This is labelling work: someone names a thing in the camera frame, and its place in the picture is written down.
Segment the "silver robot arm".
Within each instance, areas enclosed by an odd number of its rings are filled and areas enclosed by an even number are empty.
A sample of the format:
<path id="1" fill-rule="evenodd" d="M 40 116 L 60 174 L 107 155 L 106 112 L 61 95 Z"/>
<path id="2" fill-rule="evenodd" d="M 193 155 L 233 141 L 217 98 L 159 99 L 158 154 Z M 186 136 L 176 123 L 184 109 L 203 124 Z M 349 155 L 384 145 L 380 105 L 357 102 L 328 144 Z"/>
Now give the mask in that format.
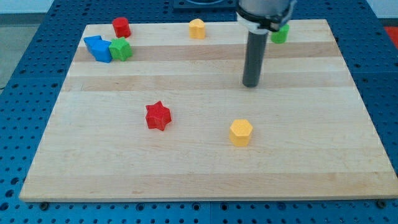
<path id="1" fill-rule="evenodd" d="M 279 31 L 291 19 L 295 0 L 239 0 L 237 20 L 248 30 L 243 85 L 259 84 L 269 32 Z"/>

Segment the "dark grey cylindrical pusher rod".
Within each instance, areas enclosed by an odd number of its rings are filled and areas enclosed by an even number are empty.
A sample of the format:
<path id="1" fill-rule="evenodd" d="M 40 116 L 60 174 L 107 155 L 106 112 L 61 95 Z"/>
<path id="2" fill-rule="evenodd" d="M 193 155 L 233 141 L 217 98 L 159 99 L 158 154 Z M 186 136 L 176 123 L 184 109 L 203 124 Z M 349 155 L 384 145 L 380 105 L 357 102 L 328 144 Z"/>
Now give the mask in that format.
<path id="1" fill-rule="evenodd" d="M 243 85 L 248 88 L 254 88 L 259 83 L 267 38 L 268 33 L 248 33 L 243 70 Z"/>

